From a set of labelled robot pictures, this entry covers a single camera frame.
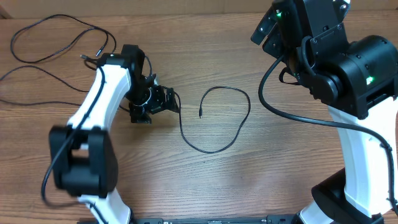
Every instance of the cable tip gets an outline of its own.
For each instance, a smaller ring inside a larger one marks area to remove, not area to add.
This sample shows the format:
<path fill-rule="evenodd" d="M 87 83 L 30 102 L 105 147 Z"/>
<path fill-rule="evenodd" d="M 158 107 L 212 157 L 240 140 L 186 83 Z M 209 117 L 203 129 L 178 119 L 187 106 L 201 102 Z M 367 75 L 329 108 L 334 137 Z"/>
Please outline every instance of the cable tip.
<path fill-rule="evenodd" d="M 102 49 L 99 49 L 98 52 L 97 52 L 97 54 L 95 54 L 95 57 L 100 56 L 101 52 L 102 52 Z"/>

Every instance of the wooden floor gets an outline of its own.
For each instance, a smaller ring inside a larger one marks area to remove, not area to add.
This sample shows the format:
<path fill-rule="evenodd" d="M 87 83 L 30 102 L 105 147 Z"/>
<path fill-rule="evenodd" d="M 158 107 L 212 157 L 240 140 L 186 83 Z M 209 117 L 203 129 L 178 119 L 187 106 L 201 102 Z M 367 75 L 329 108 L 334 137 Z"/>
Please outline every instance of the wooden floor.
<path fill-rule="evenodd" d="M 231 90 L 210 93 L 198 118 L 200 98 L 210 87 L 246 91 L 252 111 L 236 143 L 227 151 L 206 155 L 181 138 L 178 116 L 163 112 L 153 124 L 131 124 L 117 113 L 111 137 L 119 161 L 118 190 L 137 217 L 262 217 L 295 213 L 312 201 L 310 189 L 343 168 L 336 129 L 280 118 L 257 97 L 261 77 L 274 59 L 250 41 L 262 14 L 205 16 L 91 17 L 84 21 L 112 32 L 123 44 L 137 44 L 150 57 L 160 83 L 182 97 L 183 127 L 189 141 L 206 150 L 219 149 L 234 137 L 247 113 L 244 95 Z M 350 41 L 377 34 L 398 46 L 398 11 L 355 11 L 346 18 Z M 34 20 L 0 21 L 0 75 L 23 65 L 12 57 L 12 35 Z M 42 58 L 67 45 L 84 28 L 69 19 L 54 19 L 21 35 L 16 54 Z M 93 31 L 67 53 L 39 64 L 73 86 L 89 89 L 94 73 L 80 54 L 94 55 L 104 34 Z M 109 41 L 106 51 L 113 44 Z M 266 85 L 266 99 L 299 115 L 330 119 L 326 106 L 307 89 L 279 83 L 279 65 Z M 53 78 L 27 68 L 0 82 L 0 98 L 18 102 L 62 100 L 81 103 L 75 92 Z M 75 223 L 90 218 L 83 206 L 48 209 L 40 185 L 50 162 L 48 133 L 66 124 L 76 107 L 20 107 L 0 103 L 0 223 Z M 55 190 L 53 202 L 71 199 Z M 398 223 L 391 213 L 387 223 Z"/>

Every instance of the green led indicator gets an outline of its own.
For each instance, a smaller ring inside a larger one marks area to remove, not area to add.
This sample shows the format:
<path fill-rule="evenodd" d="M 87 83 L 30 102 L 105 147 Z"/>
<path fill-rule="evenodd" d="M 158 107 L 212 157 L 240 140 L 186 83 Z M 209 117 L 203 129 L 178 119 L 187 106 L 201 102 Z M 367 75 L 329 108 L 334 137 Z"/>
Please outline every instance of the green led indicator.
<path fill-rule="evenodd" d="M 366 84 L 370 85 L 374 81 L 374 77 L 368 77 L 366 79 Z"/>

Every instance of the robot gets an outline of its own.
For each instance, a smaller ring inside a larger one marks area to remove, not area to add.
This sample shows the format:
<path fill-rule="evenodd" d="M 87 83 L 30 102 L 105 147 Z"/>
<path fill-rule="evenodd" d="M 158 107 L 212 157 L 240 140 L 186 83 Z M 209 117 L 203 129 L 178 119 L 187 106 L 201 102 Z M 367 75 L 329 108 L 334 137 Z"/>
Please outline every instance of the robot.
<path fill-rule="evenodd" d="M 85 203 L 100 224 L 171 223 L 384 223 L 382 215 L 398 213 L 394 181 L 398 179 L 395 120 L 398 112 L 398 51 L 387 39 L 372 35 L 349 43 L 343 19 L 345 0 L 275 0 L 251 40 L 277 60 L 260 82 L 261 103 L 288 119 L 338 128 L 345 168 L 312 189 L 314 201 L 291 215 L 264 218 L 200 220 L 135 219 L 123 203 L 116 183 L 118 165 L 109 132 L 121 100 L 129 100 L 132 123 L 150 123 L 150 114 L 178 113 L 172 88 L 155 75 L 142 75 L 145 54 L 125 45 L 120 54 L 103 54 L 96 79 L 84 103 L 66 126 L 49 134 L 55 185 Z M 294 85 L 310 90 L 329 107 L 334 122 L 278 111 L 262 95 L 271 71 L 286 64 Z M 88 150 L 88 158 L 72 150 Z M 42 191 L 45 199 L 45 185 Z"/>

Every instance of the green light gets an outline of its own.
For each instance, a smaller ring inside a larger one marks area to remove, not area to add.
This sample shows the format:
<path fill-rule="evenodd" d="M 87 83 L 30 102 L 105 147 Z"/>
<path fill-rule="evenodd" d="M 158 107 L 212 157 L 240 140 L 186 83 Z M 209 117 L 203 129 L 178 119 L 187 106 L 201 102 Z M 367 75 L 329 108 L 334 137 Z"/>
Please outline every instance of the green light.
<path fill-rule="evenodd" d="M 366 79 L 366 84 L 367 84 L 367 85 L 370 85 L 373 81 L 374 81 L 374 77 L 368 77 L 368 78 Z"/>

